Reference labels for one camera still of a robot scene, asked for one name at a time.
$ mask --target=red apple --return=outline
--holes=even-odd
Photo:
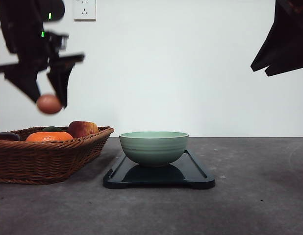
[[[89,121],[73,121],[68,126],[67,132],[73,138],[80,138],[98,132],[98,127],[95,123]]]

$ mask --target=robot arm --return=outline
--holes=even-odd
[[[45,32],[43,23],[60,20],[62,0],[0,0],[0,22],[6,47],[17,54],[17,64],[1,65],[0,72],[34,102],[40,97],[37,73],[50,67],[48,78],[64,107],[72,68],[83,54],[59,57],[68,35]]]
[[[268,76],[303,68],[303,0],[276,0],[274,24],[251,68]]]

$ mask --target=brown egg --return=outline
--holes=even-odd
[[[53,94],[44,94],[38,98],[37,108],[45,114],[55,114],[62,109],[62,104],[58,97]]]

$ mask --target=bowl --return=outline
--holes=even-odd
[[[169,131],[130,132],[119,135],[126,156],[142,166],[165,166],[178,160],[188,134]]]

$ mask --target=gray countertop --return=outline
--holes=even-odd
[[[102,154],[65,182],[0,184],[0,235],[303,235],[303,138],[190,138],[216,186],[107,189],[122,154]]]

